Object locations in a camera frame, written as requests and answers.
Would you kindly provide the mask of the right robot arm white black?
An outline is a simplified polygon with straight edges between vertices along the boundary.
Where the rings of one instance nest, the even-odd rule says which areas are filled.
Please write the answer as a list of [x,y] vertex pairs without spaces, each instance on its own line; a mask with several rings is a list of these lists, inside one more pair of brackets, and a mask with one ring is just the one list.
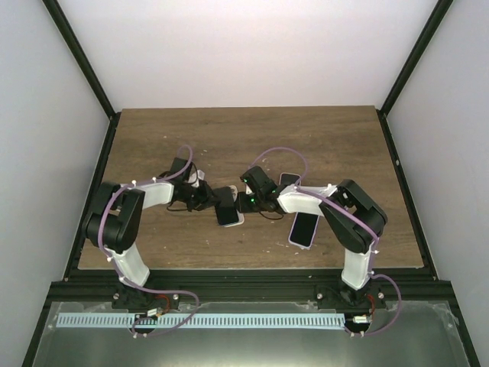
[[388,223],[380,206],[349,179],[325,187],[279,185],[254,166],[240,180],[245,185],[236,203],[241,213],[302,213],[325,218],[345,249],[340,301],[346,307],[360,306],[367,298],[365,287],[374,275],[373,256]]

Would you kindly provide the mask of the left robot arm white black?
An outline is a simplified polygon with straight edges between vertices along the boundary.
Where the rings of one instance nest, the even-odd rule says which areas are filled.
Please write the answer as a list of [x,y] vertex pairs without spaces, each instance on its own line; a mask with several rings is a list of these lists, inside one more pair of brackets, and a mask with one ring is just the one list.
[[156,300],[155,288],[147,284],[150,269],[136,245],[142,212],[175,202],[189,212],[219,202],[204,172],[184,158],[174,158],[168,171],[148,181],[101,183],[83,221],[83,236],[113,264],[119,281],[131,287],[128,296],[138,308],[149,308]]

